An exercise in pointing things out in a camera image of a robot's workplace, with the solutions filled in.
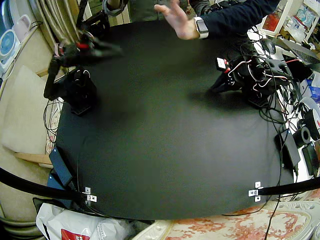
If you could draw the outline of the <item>gray-shirted person's right hand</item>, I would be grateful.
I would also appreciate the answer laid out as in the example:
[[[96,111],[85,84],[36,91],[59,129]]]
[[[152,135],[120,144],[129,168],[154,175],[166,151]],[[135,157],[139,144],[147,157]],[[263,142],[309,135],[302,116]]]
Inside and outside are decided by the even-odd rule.
[[[108,0],[108,5],[112,10],[116,10],[125,7],[128,4],[127,0]]]

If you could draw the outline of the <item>navy-sleeved person's hand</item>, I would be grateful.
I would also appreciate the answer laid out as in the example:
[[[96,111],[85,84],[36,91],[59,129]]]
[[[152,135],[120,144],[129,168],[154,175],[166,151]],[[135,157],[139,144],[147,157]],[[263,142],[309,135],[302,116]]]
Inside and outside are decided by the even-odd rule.
[[[188,19],[187,14],[180,7],[178,0],[171,0],[170,6],[155,4],[154,10],[161,13],[168,24],[174,29],[181,40],[199,39],[195,20]]]

